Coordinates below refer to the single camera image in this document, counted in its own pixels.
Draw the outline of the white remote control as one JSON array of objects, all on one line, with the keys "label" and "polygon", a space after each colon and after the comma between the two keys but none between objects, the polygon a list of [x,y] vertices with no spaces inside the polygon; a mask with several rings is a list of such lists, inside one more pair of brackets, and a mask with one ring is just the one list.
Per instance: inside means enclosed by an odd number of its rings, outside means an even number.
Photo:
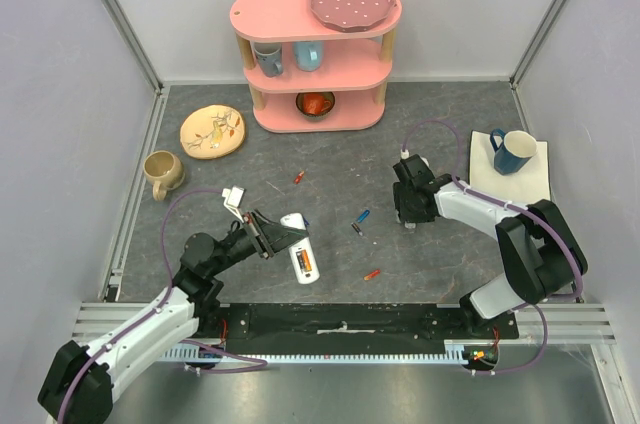
[{"label": "white remote control", "polygon": [[[280,223],[298,230],[307,230],[305,220],[300,213],[287,214],[280,219]],[[299,284],[312,284],[320,278],[309,237],[305,237],[291,246],[289,254]]]}]

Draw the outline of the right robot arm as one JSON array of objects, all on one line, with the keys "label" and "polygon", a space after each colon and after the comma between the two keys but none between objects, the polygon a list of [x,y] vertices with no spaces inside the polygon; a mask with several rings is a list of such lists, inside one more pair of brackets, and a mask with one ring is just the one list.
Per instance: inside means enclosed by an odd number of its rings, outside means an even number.
[{"label": "right robot arm", "polygon": [[444,218],[498,244],[503,273],[459,301],[457,321],[465,335],[483,336],[495,318],[524,304],[538,304],[577,284],[587,272],[586,258],[553,202],[516,205],[483,196],[449,174],[436,177],[417,154],[404,154],[393,170],[394,206],[405,227]]}]

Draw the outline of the blue battery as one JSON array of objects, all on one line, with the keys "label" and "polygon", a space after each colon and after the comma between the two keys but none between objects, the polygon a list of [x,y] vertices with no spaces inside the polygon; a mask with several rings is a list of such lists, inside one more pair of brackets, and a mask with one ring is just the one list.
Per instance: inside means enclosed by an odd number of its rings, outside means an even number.
[{"label": "blue battery", "polygon": [[362,222],[363,222],[363,221],[364,221],[364,220],[369,216],[369,214],[370,214],[370,211],[369,211],[368,209],[367,209],[367,210],[365,210],[365,211],[363,211],[363,212],[358,216],[358,218],[356,219],[356,221],[355,221],[355,222],[356,222],[357,224],[362,223]]}]

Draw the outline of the black battery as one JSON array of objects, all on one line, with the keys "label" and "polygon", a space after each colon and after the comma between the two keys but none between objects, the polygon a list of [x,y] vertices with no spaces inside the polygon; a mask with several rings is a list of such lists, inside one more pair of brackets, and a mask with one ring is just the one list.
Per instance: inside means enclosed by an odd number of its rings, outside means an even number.
[{"label": "black battery", "polygon": [[351,223],[351,227],[355,230],[355,232],[358,235],[363,236],[362,230],[360,229],[360,227],[355,222]]}]

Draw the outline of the red orange battery near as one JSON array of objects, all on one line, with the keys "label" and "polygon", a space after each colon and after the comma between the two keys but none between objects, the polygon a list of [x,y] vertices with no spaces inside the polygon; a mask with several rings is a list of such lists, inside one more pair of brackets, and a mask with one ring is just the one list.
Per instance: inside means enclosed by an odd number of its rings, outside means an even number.
[{"label": "red orange battery near", "polygon": [[373,278],[377,277],[380,273],[381,273],[381,271],[380,271],[379,269],[376,269],[376,270],[374,270],[374,271],[372,271],[372,272],[368,273],[367,275],[365,275],[363,279],[364,279],[365,281],[369,281],[369,280],[371,280],[371,279],[373,279]]}]

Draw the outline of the dark blue mug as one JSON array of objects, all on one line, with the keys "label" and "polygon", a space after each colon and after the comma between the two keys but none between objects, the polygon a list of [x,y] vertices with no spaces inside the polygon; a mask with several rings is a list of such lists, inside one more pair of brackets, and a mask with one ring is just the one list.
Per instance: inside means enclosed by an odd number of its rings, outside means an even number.
[{"label": "dark blue mug", "polygon": [[489,141],[494,151],[494,169],[501,175],[518,172],[537,154],[536,139],[525,131],[494,129]]}]

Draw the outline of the white square plate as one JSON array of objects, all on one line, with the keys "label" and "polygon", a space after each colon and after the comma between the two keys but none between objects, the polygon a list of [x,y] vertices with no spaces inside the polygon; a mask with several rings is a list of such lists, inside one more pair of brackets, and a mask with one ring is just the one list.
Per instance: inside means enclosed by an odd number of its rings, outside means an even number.
[{"label": "white square plate", "polygon": [[470,140],[470,186],[503,201],[533,204],[550,200],[548,143],[537,142],[537,153],[519,171],[501,175],[493,167],[494,151],[487,133],[473,130]]}]

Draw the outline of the yellow floral plate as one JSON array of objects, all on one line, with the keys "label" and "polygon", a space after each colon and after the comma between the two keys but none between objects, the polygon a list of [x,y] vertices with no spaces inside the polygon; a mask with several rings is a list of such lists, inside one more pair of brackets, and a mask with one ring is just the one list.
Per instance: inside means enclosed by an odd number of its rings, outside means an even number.
[{"label": "yellow floral plate", "polygon": [[214,104],[191,113],[180,128],[180,143],[194,159],[211,160],[235,152],[246,138],[243,115],[227,105]]}]

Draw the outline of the beige mug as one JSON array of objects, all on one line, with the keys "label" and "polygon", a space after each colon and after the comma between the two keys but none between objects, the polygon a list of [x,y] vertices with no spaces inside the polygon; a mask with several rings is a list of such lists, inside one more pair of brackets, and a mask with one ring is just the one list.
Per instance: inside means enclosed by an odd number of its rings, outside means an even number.
[{"label": "beige mug", "polygon": [[180,187],[186,177],[184,165],[178,156],[165,150],[150,154],[144,161],[143,171],[152,186],[153,199],[158,202]]}]

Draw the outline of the dark bowl on shelf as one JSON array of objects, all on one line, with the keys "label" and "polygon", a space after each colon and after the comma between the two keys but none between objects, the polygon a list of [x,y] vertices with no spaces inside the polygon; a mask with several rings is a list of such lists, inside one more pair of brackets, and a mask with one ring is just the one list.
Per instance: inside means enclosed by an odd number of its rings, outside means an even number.
[{"label": "dark bowl on shelf", "polygon": [[335,96],[331,92],[304,92],[296,96],[295,104],[304,118],[319,121],[332,112]]}]

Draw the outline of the red mug in bowl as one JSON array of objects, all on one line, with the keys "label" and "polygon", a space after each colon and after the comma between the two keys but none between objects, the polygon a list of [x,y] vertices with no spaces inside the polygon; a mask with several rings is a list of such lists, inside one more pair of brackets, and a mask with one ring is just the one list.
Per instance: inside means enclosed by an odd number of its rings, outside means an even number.
[{"label": "red mug in bowl", "polygon": [[306,93],[302,98],[302,111],[308,115],[325,114],[331,107],[331,100],[322,93]]}]

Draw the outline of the pink three-tier shelf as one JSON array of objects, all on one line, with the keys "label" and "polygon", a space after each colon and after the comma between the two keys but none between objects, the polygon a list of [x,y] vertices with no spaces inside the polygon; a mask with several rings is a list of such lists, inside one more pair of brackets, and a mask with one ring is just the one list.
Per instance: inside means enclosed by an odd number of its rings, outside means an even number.
[{"label": "pink three-tier shelf", "polygon": [[363,130],[385,110],[400,0],[236,0],[254,117],[274,133]]}]

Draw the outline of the grey mug on shelf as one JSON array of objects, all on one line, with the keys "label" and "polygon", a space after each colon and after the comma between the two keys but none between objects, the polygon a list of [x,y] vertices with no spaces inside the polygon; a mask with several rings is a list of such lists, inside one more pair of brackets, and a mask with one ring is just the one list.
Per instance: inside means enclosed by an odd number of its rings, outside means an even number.
[{"label": "grey mug on shelf", "polygon": [[281,43],[255,42],[253,49],[258,65],[265,76],[272,78],[283,74]]}]

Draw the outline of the pink dotted plate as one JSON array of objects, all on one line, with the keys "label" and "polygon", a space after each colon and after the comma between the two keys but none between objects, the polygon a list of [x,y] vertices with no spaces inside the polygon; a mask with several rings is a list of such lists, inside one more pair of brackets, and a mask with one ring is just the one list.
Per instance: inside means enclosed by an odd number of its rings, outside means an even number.
[{"label": "pink dotted plate", "polygon": [[377,27],[398,7],[398,0],[309,0],[314,17],[339,32],[363,32]]}]

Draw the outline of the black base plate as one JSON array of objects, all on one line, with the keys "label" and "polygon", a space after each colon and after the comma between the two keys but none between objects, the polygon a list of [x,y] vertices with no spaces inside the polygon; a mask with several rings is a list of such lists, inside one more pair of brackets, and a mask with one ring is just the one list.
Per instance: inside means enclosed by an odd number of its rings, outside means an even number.
[{"label": "black base plate", "polygon": [[519,331],[511,314],[473,324],[457,306],[233,303],[205,317],[192,336],[220,337],[240,354],[435,353],[446,340],[491,343]]}]

